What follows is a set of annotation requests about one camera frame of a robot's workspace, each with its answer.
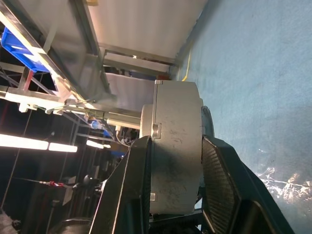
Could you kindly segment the white fluorescent tube light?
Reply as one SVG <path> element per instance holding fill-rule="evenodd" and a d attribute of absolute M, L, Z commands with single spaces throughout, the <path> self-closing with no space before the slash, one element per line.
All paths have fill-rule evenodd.
<path fill-rule="evenodd" d="M 0 146 L 23 148 L 23 149 L 47 150 L 49 142 L 25 137 L 0 134 Z"/>
<path fill-rule="evenodd" d="M 73 145 L 66 145 L 66 144 L 51 142 L 49 143 L 48 150 L 54 151 L 54 152 L 76 153 L 78 150 L 78 147 L 73 146 Z"/>
<path fill-rule="evenodd" d="M 90 147 L 94 147 L 94 148 L 99 148 L 99 149 L 105 149 L 105 148 L 110 149 L 111 148 L 111 145 L 109 145 L 109 144 L 101 144 L 101 143 L 97 143 L 97 142 L 92 141 L 92 140 L 87 140 L 86 145 L 90 146 Z"/>

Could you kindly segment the blue plastic bin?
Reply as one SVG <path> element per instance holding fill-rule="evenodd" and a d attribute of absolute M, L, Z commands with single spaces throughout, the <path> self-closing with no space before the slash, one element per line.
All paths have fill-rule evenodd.
<path fill-rule="evenodd" d="M 6 51 L 34 73 L 49 72 L 39 59 L 34 56 L 7 27 L 4 28 L 0 43 Z"/>

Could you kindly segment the blue table cover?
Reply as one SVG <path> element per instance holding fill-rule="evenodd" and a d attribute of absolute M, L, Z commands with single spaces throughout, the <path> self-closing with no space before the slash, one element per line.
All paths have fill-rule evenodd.
<path fill-rule="evenodd" d="M 296 234 L 312 234 L 312 0 L 208 0 L 186 73 L 214 134 L 265 183 Z"/>

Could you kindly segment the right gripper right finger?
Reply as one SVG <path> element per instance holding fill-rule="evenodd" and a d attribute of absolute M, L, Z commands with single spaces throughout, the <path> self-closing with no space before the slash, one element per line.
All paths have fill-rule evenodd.
<path fill-rule="evenodd" d="M 216 234 L 295 234 L 265 184 L 235 149 L 202 138 L 208 221 Z"/>

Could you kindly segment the aluminium frame rack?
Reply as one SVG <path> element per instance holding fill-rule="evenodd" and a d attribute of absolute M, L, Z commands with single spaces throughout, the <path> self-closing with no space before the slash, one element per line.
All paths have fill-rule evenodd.
<path fill-rule="evenodd" d="M 42 109 L 47 114 L 71 118 L 91 128 L 93 120 L 101 122 L 112 141 L 118 140 L 111 125 L 139 128 L 141 112 L 117 107 L 106 73 L 137 78 L 138 74 L 167 78 L 176 66 L 176 56 L 167 58 L 115 46 L 97 46 L 93 37 L 87 39 L 90 50 L 73 46 L 56 47 L 60 21 L 52 24 L 44 35 L 16 0 L 0 0 L 0 23 L 7 27 L 49 72 L 36 72 L 21 66 L 6 65 L 5 70 L 21 73 L 19 81 L 9 78 L 11 87 L 2 88 L 2 98 L 19 104 L 22 113 Z"/>

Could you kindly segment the white cloth panel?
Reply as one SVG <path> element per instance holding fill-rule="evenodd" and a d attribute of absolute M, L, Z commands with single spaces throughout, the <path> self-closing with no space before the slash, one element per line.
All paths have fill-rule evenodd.
<path fill-rule="evenodd" d="M 153 104 L 154 81 L 113 73 L 106 73 L 106 78 L 118 108 L 141 112 L 144 105 Z"/>

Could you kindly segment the white backdrop sheet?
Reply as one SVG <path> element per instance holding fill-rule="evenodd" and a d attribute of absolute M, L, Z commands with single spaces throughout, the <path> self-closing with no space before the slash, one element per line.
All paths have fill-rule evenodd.
<path fill-rule="evenodd" d="M 173 59 L 208 0 L 16 0 L 47 35 L 59 20 L 56 47 L 115 46 Z"/>

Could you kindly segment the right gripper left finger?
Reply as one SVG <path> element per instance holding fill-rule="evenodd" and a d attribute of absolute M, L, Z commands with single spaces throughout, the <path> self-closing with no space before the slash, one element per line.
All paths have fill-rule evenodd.
<path fill-rule="evenodd" d="M 134 142 L 105 183 L 89 234 L 148 234 L 150 136 Z"/>

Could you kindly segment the dark ribbed round object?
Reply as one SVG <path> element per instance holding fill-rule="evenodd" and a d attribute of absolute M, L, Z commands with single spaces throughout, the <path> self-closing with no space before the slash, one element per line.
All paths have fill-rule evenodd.
<path fill-rule="evenodd" d="M 56 224 L 48 234 L 89 234 L 91 224 L 91 218 L 71 218 Z"/>

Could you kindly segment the grey round motor housing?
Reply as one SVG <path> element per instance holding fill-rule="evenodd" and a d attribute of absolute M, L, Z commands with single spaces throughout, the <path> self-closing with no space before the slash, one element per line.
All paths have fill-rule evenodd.
<path fill-rule="evenodd" d="M 155 83 L 150 213 L 193 212 L 202 169 L 203 100 L 194 82 Z"/>

